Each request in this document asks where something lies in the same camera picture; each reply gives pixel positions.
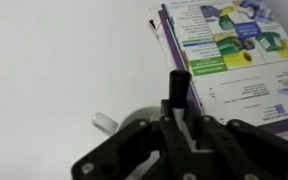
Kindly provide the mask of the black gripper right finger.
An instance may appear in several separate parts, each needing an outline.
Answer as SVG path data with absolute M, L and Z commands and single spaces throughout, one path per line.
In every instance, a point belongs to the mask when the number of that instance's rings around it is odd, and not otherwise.
M 240 119 L 220 124 L 203 115 L 191 101 L 186 103 L 184 122 L 197 150 L 213 150 L 235 174 L 258 180 L 288 180 L 288 140 Z

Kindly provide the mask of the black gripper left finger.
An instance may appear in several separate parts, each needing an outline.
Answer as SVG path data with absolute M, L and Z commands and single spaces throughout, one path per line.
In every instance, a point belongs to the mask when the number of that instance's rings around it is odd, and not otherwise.
M 126 180 L 157 151 L 160 157 L 140 180 L 183 180 L 194 172 L 196 155 L 179 131 L 170 103 L 161 102 L 156 121 L 137 119 L 77 160 L 72 180 Z

